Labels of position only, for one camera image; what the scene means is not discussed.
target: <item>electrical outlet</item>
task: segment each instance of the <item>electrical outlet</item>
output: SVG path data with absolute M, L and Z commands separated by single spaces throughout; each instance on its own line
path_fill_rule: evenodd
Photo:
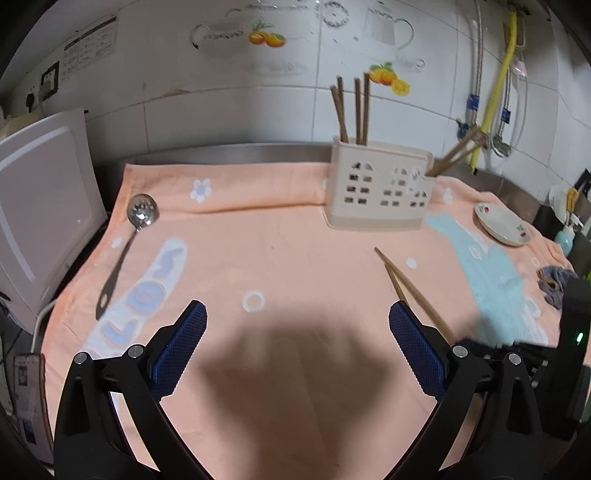
M 47 100 L 50 96 L 57 93 L 59 74 L 60 62 L 57 61 L 49 67 L 43 75 L 41 75 L 41 83 L 39 87 L 40 101 Z

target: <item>yellow hose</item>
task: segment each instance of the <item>yellow hose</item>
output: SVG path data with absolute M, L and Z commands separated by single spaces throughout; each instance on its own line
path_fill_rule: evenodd
M 492 91 L 491 97 L 488 100 L 488 105 L 486 106 L 486 110 L 484 113 L 484 121 L 482 122 L 482 126 L 480 128 L 482 132 L 485 134 L 488 134 L 488 132 L 491 130 L 492 121 L 495 117 L 496 106 L 498 105 L 499 99 L 501 98 L 501 90 L 503 89 L 505 78 L 507 76 L 507 71 L 511 66 L 511 62 L 513 61 L 513 55 L 515 54 L 515 44 L 517 43 L 517 14 L 515 12 L 510 12 L 509 16 L 509 44 L 507 45 L 503 65 L 501 66 L 499 75 L 496 78 L 495 87 Z M 474 152 L 472 153 L 472 157 L 470 158 L 470 167 L 472 168 L 473 172 L 476 170 L 476 165 L 478 165 L 478 155 L 480 155 L 480 148 L 474 150 Z

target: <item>wall tile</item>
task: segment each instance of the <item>wall tile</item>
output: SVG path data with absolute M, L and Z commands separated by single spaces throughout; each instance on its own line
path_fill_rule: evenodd
M 591 129 L 574 119 L 563 120 L 562 123 L 563 141 L 568 141 L 570 145 L 553 152 L 550 168 L 569 185 L 574 185 L 584 169 L 591 169 Z
M 503 175 L 541 202 L 547 198 L 555 178 L 549 175 L 546 166 L 519 151 L 507 159 Z
M 347 132 L 355 137 L 355 96 L 345 94 Z M 372 98 L 369 139 L 422 148 L 438 155 L 443 145 L 447 119 L 404 103 Z M 318 90 L 314 113 L 314 142 L 332 142 L 339 134 L 332 95 Z
M 410 92 L 398 96 L 389 86 L 373 83 L 374 96 L 449 114 L 456 30 L 394 0 L 387 6 L 371 1 L 369 7 L 355 0 L 343 0 L 340 8 L 334 3 L 323 9 L 318 87 L 328 88 L 341 75 L 347 90 L 352 91 L 354 77 L 362 77 L 372 65 L 391 62 L 398 78 L 409 84 Z M 397 22 L 388 20 L 388 16 Z
M 570 58 L 573 62 L 573 66 L 574 67 L 582 67 L 584 69 L 591 70 L 591 66 L 589 65 L 589 62 L 587 61 L 587 59 L 585 58 L 585 55 L 583 55 L 583 52 L 581 52 L 581 49 L 579 48 L 577 43 L 574 41 L 573 37 L 571 37 L 570 35 L 569 35 L 569 47 L 570 47 Z
M 543 165 L 550 161 L 556 135 L 557 115 L 558 93 L 530 84 L 525 128 L 517 148 Z
M 115 52 L 62 82 L 46 102 L 49 112 L 81 106 L 89 111 L 87 118 L 94 118 L 144 100 L 146 7 L 136 2 L 120 10 Z
M 497 59 L 505 54 L 503 22 L 509 21 L 504 7 L 494 1 L 480 0 L 485 49 Z M 478 41 L 478 22 L 474 0 L 457 0 L 457 29 L 474 41 Z
M 248 87 L 145 104 L 150 151 L 248 142 L 310 141 L 314 90 Z
M 552 13 L 550 16 L 552 18 L 552 31 L 554 32 L 558 60 L 558 92 L 572 112 L 573 97 L 571 90 L 573 88 L 574 75 L 570 58 L 569 38 L 560 20 Z
M 87 121 L 86 133 L 93 164 L 148 152 L 142 104 Z
M 549 167 L 561 178 L 570 177 L 568 163 L 570 162 L 573 149 L 573 129 L 575 126 L 566 103 L 560 98 L 558 100 L 558 117 L 556 120 L 556 136 L 554 147 L 550 157 Z
M 148 100 L 176 90 L 316 84 L 320 20 L 313 1 L 277 9 L 249 8 L 245 0 L 148 3 Z M 262 34 L 253 44 L 254 29 L 281 34 L 285 44 Z
M 402 3 L 417 8 L 426 14 L 445 22 L 453 28 L 457 28 L 457 7 L 456 0 L 401 0 Z
M 38 106 L 38 93 L 39 87 L 41 82 L 41 75 L 47 71 L 49 67 L 51 67 L 55 62 L 61 61 L 61 54 L 62 49 L 56 48 L 52 51 L 39 65 L 32 69 L 18 84 L 18 86 L 12 91 L 10 97 L 8 98 L 7 102 L 3 105 L 7 108 L 5 110 L 6 113 L 10 113 L 12 116 L 20 116 L 24 115 L 28 112 L 27 110 L 27 95 L 32 93 L 35 96 L 35 103 L 34 108 Z
M 558 57 L 552 26 L 526 26 L 524 60 L 530 83 L 558 90 Z
M 0 79 L 0 97 L 6 96 L 22 80 L 23 72 L 30 72 L 57 45 L 97 18 L 116 13 L 136 0 L 60 0 L 55 2 L 33 25 L 18 47 Z
M 571 94 L 573 117 L 591 127 L 591 70 L 582 66 L 574 68 Z
M 476 65 L 478 60 L 478 45 L 465 35 L 458 37 L 456 84 L 453 92 L 451 117 L 466 121 L 466 101 L 473 92 L 476 82 Z M 501 62 L 493 55 L 484 52 L 482 62 L 482 86 L 480 89 L 480 108 L 478 110 L 478 124 L 484 119 L 486 106 L 492 85 L 496 80 Z

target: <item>stainless steel counter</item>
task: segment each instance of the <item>stainless steel counter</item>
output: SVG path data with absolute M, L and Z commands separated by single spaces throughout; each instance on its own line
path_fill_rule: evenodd
M 95 165 L 100 193 L 107 210 L 112 210 L 123 179 L 125 164 L 135 165 L 223 165 L 273 162 L 330 162 L 331 144 L 238 144 L 183 148 L 122 158 Z M 479 192 L 492 192 L 513 212 L 532 223 L 540 202 L 500 175 L 484 170 L 473 175 L 465 163 L 458 163 L 445 174 L 460 179 Z M 581 196 L 575 213 L 581 221 L 591 215 L 591 203 Z

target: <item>cloth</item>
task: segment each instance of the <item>cloth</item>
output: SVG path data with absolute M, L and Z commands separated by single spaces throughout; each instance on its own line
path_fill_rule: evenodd
M 579 276 L 572 270 L 561 268 L 556 265 L 548 265 L 538 270 L 538 285 L 545 293 L 544 300 L 557 310 L 562 310 L 562 299 L 564 286 L 569 278 Z
M 536 270 L 569 263 L 535 229 L 520 248 L 489 237 L 474 206 L 501 205 L 493 194 L 443 177 L 422 228 L 340 231 L 323 216 L 328 170 L 310 163 L 128 166 L 104 237 L 47 326 L 51 424 L 76 352 L 108 357 L 145 344 L 196 299 L 207 307 L 207 331 L 161 405 L 215 478 L 385 477 L 435 401 L 390 334 L 388 312 L 398 299 L 374 247 L 405 272 L 457 340 L 484 330 L 490 339 L 523 334 L 556 344 L 559 313 L 543 300 Z M 100 290 L 132 232 L 126 205 L 142 192 L 158 202 L 160 219 L 136 237 L 97 322 Z M 497 278 L 483 280 L 491 275 Z M 512 297 L 495 309 L 491 300 L 503 292 Z M 497 327 L 503 315 L 518 327 Z M 125 403 L 116 401 L 137 458 L 153 465 Z M 460 458 L 470 418 L 446 465 Z

